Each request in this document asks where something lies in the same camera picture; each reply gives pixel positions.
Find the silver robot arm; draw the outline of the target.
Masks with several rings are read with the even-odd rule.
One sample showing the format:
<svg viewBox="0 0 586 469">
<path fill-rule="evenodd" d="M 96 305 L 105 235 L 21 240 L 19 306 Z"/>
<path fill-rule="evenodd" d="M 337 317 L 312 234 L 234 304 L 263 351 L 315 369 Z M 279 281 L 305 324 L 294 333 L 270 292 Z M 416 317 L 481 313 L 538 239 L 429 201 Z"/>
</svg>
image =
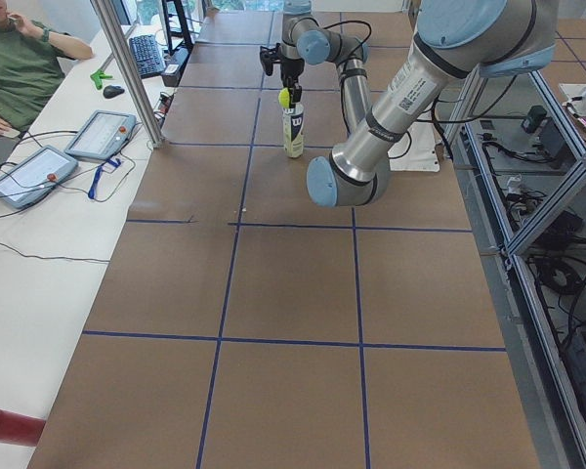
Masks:
<svg viewBox="0 0 586 469">
<path fill-rule="evenodd" d="M 389 151 L 451 82 L 473 69 L 483 77 L 512 76 L 546 66 L 554 56 L 556 1 L 423 1 L 405 63 L 372 103 L 362 40 L 319 25 L 309 1 L 284 5 L 281 40 L 263 47 L 266 75 L 280 66 L 292 104 L 301 100 L 306 64 L 333 63 L 350 133 L 307 170 L 319 206 L 361 206 L 378 199 L 390 178 Z"/>
</svg>

